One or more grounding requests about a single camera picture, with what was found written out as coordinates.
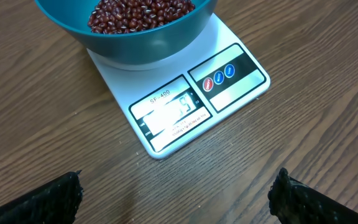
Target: digital scale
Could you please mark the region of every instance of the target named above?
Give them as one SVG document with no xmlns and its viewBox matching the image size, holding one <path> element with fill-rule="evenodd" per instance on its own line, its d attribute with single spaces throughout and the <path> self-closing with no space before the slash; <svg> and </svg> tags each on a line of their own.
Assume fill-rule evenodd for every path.
<svg viewBox="0 0 358 224">
<path fill-rule="evenodd" d="M 215 14 L 190 45 L 158 62 L 122 65 L 88 52 L 155 159 L 179 150 L 270 86 L 266 71 Z"/>
</svg>

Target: plastic bowl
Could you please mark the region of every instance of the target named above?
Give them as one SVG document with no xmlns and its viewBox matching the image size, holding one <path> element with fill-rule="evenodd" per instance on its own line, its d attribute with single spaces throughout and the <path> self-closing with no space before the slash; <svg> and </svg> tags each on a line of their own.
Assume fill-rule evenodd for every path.
<svg viewBox="0 0 358 224">
<path fill-rule="evenodd" d="M 94 34 L 87 26 L 98 0 L 35 0 L 42 12 L 87 49 L 113 62 L 141 65 L 167 58 L 190 44 L 204 29 L 218 0 L 192 0 L 193 12 L 133 34 Z"/>
</svg>

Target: red button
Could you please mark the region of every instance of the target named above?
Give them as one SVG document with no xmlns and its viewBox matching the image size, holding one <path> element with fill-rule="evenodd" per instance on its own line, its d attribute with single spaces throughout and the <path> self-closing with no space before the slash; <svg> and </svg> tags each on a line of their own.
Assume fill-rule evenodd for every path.
<svg viewBox="0 0 358 224">
<path fill-rule="evenodd" d="M 204 79 L 204 83 L 203 83 L 204 91 L 211 91 L 213 87 L 214 87 L 214 80 L 212 80 L 212 78 L 208 77 Z"/>
</svg>

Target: black object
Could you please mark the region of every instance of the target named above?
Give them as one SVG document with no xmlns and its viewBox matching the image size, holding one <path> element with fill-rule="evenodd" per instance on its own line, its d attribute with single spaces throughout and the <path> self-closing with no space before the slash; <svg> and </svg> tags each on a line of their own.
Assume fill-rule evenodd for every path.
<svg viewBox="0 0 358 224">
<path fill-rule="evenodd" d="M 0 224 L 72 224 L 83 196 L 80 172 L 68 172 L 1 206 Z"/>
<path fill-rule="evenodd" d="M 270 214 L 282 224 L 358 224 L 358 213 L 313 190 L 281 168 L 268 193 Z"/>
</svg>

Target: brown tabletop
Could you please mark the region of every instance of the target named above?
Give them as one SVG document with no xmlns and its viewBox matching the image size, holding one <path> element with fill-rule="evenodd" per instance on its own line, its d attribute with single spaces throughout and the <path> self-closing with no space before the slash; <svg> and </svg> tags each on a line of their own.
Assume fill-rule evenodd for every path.
<svg viewBox="0 0 358 224">
<path fill-rule="evenodd" d="M 277 172 L 358 212 L 358 1 L 220 0 L 272 78 L 259 100 L 150 158 L 84 47 L 0 1 L 0 206 L 82 169 L 76 223 L 277 223 Z"/>
</svg>

